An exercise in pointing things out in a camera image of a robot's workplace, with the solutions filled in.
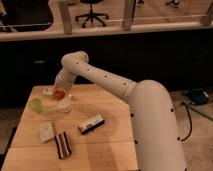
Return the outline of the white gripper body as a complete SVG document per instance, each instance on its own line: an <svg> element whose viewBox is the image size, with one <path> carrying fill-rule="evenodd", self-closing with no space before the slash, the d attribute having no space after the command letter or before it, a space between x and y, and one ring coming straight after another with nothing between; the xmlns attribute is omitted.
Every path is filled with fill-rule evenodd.
<svg viewBox="0 0 213 171"><path fill-rule="evenodd" d="M75 75L65 70L61 70L55 78L55 86L69 91L75 82Z"/></svg>

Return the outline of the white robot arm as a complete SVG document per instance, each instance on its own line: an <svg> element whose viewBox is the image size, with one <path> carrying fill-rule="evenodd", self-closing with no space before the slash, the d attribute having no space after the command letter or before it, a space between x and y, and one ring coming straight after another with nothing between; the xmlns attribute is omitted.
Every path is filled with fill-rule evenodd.
<svg viewBox="0 0 213 171"><path fill-rule="evenodd" d="M81 76L129 105L140 171L188 171L173 103L161 83L135 82L96 68L84 51L64 55L61 65L57 86L70 89Z"/></svg>

